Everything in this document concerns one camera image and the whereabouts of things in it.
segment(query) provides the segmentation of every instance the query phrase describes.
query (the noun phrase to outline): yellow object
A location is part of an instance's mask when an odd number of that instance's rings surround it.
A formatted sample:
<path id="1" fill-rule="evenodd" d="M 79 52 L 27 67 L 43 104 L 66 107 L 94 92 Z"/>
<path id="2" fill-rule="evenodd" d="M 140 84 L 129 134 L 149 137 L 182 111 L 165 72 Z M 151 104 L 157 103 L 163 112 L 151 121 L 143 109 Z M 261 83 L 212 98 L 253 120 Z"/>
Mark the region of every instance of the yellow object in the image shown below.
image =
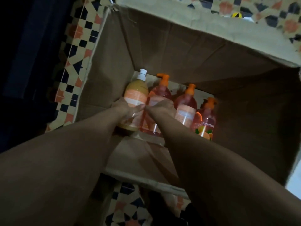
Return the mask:
<path id="1" fill-rule="evenodd" d="M 233 14 L 231 15 L 231 17 L 232 17 L 232 18 L 242 18 L 243 15 L 242 15 L 241 13 L 233 13 Z"/>
<path id="2" fill-rule="evenodd" d="M 157 77 L 162 77 L 162 80 L 160 81 L 159 85 L 168 86 L 169 75 L 167 75 L 167 74 L 157 74 Z"/>
<path id="3" fill-rule="evenodd" d="M 189 84 L 189 87 L 187 88 L 187 90 L 185 91 L 186 94 L 189 94 L 191 96 L 194 96 L 194 89 L 195 89 L 196 85 L 195 84 Z"/>
<path id="4" fill-rule="evenodd" d="M 213 109 L 214 108 L 214 103 L 216 103 L 215 98 L 209 97 L 207 98 L 207 103 L 205 103 L 204 108 L 210 108 Z"/>
<path id="5" fill-rule="evenodd" d="M 148 87 L 145 83 L 146 70 L 141 69 L 140 75 L 132 81 L 127 87 L 124 94 L 124 99 L 130 107 L 135 107 L 140 104 L 145 104 L 148 98 Z M 130 131 L 137 131 L 140 126 L 143 111 L 136 114 L 135 117 L 122 121 L 118 126 Z"/>

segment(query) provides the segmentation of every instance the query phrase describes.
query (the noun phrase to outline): white pump cap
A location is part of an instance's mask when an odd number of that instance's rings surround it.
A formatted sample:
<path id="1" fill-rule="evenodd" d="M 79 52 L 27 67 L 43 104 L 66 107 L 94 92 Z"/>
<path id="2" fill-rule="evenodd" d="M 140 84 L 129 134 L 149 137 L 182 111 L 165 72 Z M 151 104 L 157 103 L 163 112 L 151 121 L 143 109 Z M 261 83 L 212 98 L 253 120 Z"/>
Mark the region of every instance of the white pump cap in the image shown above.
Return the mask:
<path id="1" fill-rule="evenodd" d="M 145 79 L 146 79 L 146 73 L 147 73 L 148 71 L 147 70 L 145 70 L 145 69 L 140 69 L 140 74 L 138 75 L 138 77 L 137 77 L 137 79 L 140 79 L 140 80 L 142 80 L 142 81 L 145 81 Z"/>

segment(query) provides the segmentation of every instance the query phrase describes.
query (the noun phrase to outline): orange pump cap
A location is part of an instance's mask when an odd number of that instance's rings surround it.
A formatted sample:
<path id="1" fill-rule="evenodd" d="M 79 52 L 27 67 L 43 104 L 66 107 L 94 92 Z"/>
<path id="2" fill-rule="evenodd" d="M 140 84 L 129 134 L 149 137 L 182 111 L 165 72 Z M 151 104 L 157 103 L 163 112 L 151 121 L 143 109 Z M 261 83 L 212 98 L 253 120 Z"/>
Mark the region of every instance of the orange pump cap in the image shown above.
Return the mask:
<path id="1" fill-rule="evenodd" d="M 189 94 L 191 96 L 194 96 L 194 89 L 196 85 L 195 84 L 189 84 L 187 90 L 185 91 L 186 94 Z"/>
<path id="2" fill-rule="evenodd" d="M 169 75 L 167 74 L 157 74 L 157 77 L 162 77 L 159 85 L 168 86 Z"/>
<path id="3" fill-rule="evenodd" d="M 215 98 L 209 97 L 209 98 L 207 98 L 207 103 L 205 103 L 204 108 L 213 109 L 214 108 L 214 103 L 216 103 Z"/>

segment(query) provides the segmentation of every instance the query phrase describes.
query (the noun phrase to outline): cardboard flap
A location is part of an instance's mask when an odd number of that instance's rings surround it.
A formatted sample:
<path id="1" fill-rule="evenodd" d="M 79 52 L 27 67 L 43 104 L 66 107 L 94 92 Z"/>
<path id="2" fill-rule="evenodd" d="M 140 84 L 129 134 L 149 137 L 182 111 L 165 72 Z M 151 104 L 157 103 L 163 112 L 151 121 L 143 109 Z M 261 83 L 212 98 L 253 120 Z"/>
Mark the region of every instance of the cardboard flap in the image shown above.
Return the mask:
<path id="1" fill-rule="evenodd" d="M 301 65 L 293 45 L 272 27 L 195 11 L 170 0 L 118 0 L 117 4 L 249 47 L 289 67 Z"/>

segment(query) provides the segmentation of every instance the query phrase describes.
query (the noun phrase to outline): cardboard box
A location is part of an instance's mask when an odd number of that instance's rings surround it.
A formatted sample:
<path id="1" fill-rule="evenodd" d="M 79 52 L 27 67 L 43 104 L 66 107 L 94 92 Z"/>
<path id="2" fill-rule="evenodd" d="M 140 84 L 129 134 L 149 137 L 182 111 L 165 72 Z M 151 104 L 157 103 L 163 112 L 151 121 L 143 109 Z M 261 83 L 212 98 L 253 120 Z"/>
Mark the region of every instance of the cardboard box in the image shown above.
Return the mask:
<path id="1" fill-rule="evenodd" d="M 134 71 L 166 73 L 213 94 L 214 141 L 284 184 L 300 144 L 300 65 L 271 27 L 168 0 L 119 0 L 104 12 L 76 120 L 109 108 Z M 168 150 L 142 139 L 113 136 L 106 173 L 187 197 Z"/>

